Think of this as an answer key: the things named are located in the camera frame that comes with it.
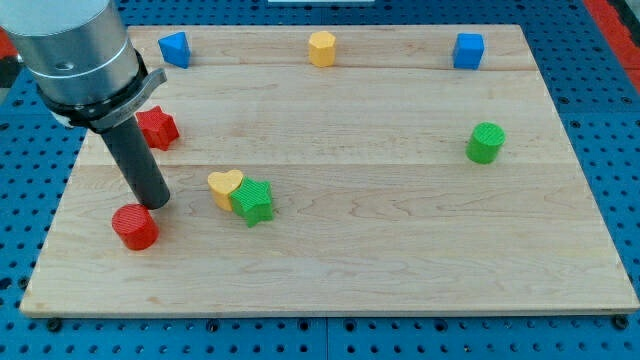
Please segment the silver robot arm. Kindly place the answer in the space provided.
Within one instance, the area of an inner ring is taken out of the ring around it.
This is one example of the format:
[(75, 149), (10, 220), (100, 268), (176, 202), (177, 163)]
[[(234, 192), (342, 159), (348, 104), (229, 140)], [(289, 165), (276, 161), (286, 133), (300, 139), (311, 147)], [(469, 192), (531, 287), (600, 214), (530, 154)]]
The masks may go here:
[(65, 126), (104, 133), (166, 81), (146, 69), (112, 0), (1, 0), (1, 28)]

